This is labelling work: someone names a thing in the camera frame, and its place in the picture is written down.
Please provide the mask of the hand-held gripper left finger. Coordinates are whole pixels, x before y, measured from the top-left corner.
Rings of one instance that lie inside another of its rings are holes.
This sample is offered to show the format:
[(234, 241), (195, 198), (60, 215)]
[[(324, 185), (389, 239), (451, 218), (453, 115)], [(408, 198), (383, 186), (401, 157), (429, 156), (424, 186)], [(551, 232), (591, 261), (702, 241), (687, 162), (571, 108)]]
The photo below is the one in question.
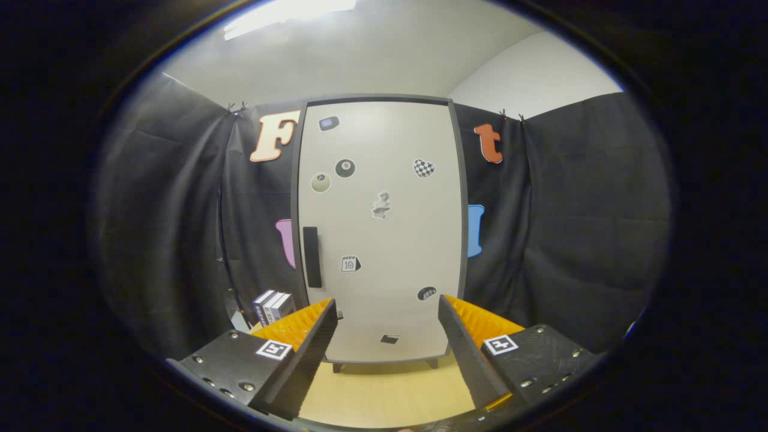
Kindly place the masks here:
[(332, 298), (254, 333), (229, 330), (181, 360), (178, 374), (227, 404), (293, 420), (337, 328)]

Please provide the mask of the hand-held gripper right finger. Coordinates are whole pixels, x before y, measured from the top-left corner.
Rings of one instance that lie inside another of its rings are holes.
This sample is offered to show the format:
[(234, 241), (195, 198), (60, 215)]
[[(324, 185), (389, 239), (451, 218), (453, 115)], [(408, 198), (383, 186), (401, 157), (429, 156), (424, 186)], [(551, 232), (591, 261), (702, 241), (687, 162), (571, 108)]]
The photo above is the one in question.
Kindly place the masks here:
[(438, 318), (472, 401), (484, 411), (545, 404), (604, 358), (552, 326), (524, 328), (447, 295), (439, 298)]

